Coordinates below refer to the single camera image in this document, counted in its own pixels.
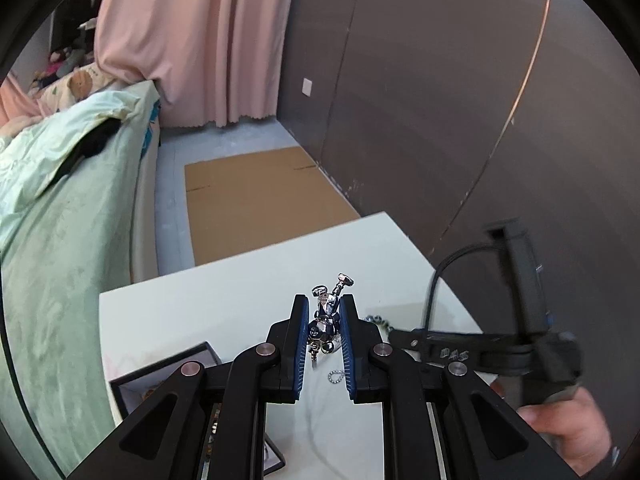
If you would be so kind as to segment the person right hand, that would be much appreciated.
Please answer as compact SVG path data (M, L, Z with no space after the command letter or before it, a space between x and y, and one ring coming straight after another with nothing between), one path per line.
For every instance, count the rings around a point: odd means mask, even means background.
M605 478L620 451L596 400L579 387L570 400L525 405L516 410L538 434L556 441L556 452L582 478Z

